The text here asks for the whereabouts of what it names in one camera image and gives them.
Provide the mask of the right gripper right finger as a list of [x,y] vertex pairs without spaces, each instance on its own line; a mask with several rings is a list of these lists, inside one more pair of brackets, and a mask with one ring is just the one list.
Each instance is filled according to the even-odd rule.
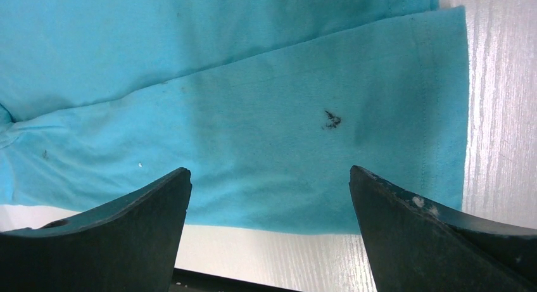
[[378,291],[535,291],[536,230],[473,216],[350,170]]

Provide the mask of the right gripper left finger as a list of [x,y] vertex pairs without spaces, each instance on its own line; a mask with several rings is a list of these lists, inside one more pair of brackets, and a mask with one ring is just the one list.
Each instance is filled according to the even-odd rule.
[[191,189],[178,168],[86,212],[2,232],[1,290],[167,291]]

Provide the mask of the cyan t-shirt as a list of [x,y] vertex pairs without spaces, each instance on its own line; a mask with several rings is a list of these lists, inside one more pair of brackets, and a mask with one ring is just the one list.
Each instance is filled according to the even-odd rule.
[[356,233],[354,165],[461,207],[468,98],[439,0],[1,0],[1,203],[185,167],[190,224]]

